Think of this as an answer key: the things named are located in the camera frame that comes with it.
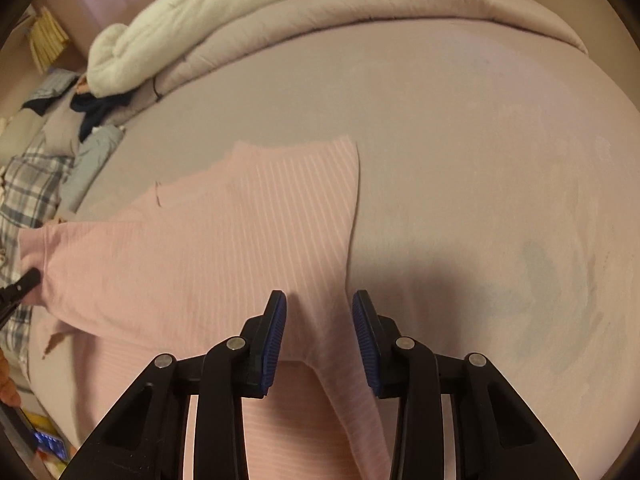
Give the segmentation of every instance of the yellow object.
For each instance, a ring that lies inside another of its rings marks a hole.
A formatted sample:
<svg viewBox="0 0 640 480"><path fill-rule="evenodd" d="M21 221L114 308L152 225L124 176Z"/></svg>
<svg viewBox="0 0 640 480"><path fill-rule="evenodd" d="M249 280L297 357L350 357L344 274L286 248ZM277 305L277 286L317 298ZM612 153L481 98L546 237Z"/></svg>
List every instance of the yellow object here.
<svg viewBox="0 0 640 480"><path fill-rule="evenodd" d="M29 32L29 48L38 71L44 73L62 54L70 40L49 9L42 7L41 16Z"/></svg>

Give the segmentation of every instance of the metal pin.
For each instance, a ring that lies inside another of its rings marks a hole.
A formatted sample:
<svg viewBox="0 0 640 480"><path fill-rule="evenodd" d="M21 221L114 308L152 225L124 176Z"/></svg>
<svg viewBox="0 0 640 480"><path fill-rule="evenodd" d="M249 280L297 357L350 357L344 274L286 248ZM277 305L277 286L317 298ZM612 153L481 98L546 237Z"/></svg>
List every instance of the metal pin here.
<svg viewBox="0 0 640 480"><path fill-rule="evenodd" d="M399 337L396 339L396 346L402 350L411 350L415 346L415 341L410 337Z"/></svg>
<svg viewBox="0 0 640 480"><path fill-rule="evenodd" d="M226 347L230 350L239 350L244 348L246 345L246 341L241 337L232 337L229 341L226 342Z"/></svg>
<svg viewBox="0 0 640 480"><path fill-rule="evenodd" d="M482 368L486 364L486 357L484 357L482 354L471 354L469 356L469 362L473 366Z"/></svg>
<svg viewBox="0 0 640 480"><path fill-rule="evenodd" d="M162 354L159 355L158 357L156 357L156 359L154 360L154 364L158 367L158 368L167 368L168 365L170 365L171 363L174 362L174 358L171 357L169 354Z"/></svg>

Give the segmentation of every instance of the plaid shirt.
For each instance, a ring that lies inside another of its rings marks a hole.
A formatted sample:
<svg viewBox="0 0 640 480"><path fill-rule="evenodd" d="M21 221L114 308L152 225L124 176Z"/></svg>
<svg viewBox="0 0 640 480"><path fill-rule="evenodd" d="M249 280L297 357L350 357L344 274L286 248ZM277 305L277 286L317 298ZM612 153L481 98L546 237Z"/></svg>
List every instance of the plaid shirt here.
<svg viewBox="0 0 640 480"><path fill-rule="evenodd" d="M37 134L22 156L14 156L4 174L4 202L0 205L0 246L5 263L0 267L0 286L22 275L18 231L41 227L55 216L60 203L60 184L73 158L46 154L44 135ZM0 347L27 376L31 307L20 305L0 330Z"/></svg>

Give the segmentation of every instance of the mattress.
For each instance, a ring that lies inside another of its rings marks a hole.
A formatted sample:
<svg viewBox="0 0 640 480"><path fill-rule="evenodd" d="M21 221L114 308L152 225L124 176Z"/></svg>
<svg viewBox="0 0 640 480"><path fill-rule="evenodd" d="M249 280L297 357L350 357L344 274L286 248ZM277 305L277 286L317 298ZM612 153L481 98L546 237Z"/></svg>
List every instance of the mattress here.
<svg viewBox="0 0 640 480"><path fill-rule="evenodd" d="M638 133L628 98L565 42L482 20L354 23L229 63L137 115L78 219L106 219L238 139L350 136L347 292L366 288L435 352L487 355L596 480L640 419ZM380 403L389 446L394 410Z"/></svg>

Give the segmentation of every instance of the navy blue garment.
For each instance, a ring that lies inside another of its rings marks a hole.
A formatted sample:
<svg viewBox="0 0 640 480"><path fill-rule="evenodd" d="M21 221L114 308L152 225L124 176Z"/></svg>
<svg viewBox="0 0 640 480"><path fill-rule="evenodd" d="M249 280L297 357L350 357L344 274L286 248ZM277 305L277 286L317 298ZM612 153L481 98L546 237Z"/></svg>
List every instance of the navy blue garment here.
<svg viewBox="0 0 640 480"><path fill-rule="evenodd" d="M75 112L84 112L84 119L80 125L78 137L80 142L91 135L96 126L100 126L104 118L118 106L128 106L137 88L124 94L96 97L92 93L76 94L71 99L69 107Z"/></svg>

